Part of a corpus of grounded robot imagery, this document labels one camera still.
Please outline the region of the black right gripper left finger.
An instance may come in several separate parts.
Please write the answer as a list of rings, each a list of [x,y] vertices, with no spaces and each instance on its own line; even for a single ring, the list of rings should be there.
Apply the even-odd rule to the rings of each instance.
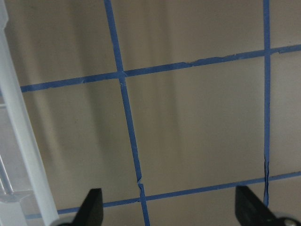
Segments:
[[[101,188],[91,189],[77,212],[72,226],[101,226],[103,222],[103,196]]]

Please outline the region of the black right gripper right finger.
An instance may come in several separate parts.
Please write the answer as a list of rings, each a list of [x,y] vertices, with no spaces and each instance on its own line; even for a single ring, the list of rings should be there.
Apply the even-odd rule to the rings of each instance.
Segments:
[[[236,218],[241,226],[277,226],[277,217],[247,186],[236,187]]]

